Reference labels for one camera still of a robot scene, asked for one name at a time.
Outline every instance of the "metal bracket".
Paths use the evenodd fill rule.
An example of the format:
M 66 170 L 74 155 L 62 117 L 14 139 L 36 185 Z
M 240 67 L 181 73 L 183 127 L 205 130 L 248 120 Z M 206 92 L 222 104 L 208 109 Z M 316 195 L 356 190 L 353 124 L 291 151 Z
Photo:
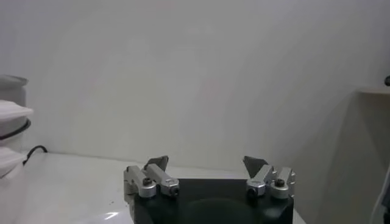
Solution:
M 170 197 L 179 196 L 179 180 L 170 177 L 156 164 L 148 164 L 143 171 L 161 187 L 161 193 Z
M 270 165 L 263 165 L 259 172 L 246 181 L 246 191 L 250 198 L 257 198 L 265 194 L 266 186 L 275 178 L 276 171 Z
M 276 180 L 270 185 L 271 195 L 277 199 L 286 199 L 294 196 L 295 173 L 291 168 L 282 167 Z
M 123 176 L 125 196 L 138 193 L 142 198 L 151 198 L 156 195 L 156 183 L 145 176 L 138 166 L 128 166 Z

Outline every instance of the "white container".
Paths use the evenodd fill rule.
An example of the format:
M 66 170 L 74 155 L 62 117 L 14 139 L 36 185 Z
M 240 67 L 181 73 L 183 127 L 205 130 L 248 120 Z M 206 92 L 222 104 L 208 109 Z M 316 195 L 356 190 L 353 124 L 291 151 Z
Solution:
M 23 133 L 19 133 L 5 140 L 0 140 L 0 147 L 7 147 L 14 150 L 15 152 L 22 152 L 22 139 Z
M 0 223 L 13 224 L 26 199 L 25 156 L 0 148 Z

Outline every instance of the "white wall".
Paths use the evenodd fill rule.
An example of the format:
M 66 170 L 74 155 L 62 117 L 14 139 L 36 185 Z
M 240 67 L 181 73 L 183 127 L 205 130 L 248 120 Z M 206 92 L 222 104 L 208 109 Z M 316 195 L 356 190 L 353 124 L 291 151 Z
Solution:
M 385 0 L 2 0 L 0 73 L 30 80 L 27 145 L 292 166 L 312 223 L 353 85 L 389 71 Z

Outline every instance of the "white table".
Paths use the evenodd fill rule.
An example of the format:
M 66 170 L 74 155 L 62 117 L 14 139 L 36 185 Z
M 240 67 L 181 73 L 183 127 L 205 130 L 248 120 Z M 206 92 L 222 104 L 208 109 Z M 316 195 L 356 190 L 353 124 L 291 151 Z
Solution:
M 141 164 L 34 154 L 26 164 L 27 198 L 18 224 L 133 223 L 123 199 L 123 170 Z M 245 173 L 171 167 L 178 178 L 247 178 Z M 297 212 L 294 224 L 305 224 Z

